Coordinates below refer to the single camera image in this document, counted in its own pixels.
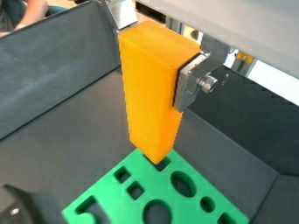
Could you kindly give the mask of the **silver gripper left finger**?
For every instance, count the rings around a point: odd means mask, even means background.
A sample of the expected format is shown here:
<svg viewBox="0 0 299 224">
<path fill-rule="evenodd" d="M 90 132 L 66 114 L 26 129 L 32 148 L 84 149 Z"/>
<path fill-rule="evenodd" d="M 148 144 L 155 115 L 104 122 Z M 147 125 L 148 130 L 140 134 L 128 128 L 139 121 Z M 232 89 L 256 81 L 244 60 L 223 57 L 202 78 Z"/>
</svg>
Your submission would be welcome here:
<svg viewBox="0 0 299 224">
<path fill-rule="evenodd" d="M 116 31 L 138 22 L 134 0 L 103 0 L 103 8 Z"/>
</svg>

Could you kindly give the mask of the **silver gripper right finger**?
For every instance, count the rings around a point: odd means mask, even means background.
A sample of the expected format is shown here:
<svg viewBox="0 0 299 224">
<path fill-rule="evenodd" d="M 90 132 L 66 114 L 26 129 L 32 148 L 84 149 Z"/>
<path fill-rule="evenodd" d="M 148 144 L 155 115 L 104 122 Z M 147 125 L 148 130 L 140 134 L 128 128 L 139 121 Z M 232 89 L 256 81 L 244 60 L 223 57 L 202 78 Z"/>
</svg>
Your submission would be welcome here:
<svg viewBox="0 0 299 224">
<path fill-rule="evenodd" d="M 228 54 L 230 46 L 204 34 L 200 53 L 179 71 L 174 98 L 174 107 L 179 112 L 190 107 L 200 91 L 208 94 L 214 90 L 218 79 L 211 76 L 211 72 L 224 64 Z"/>
</svg>

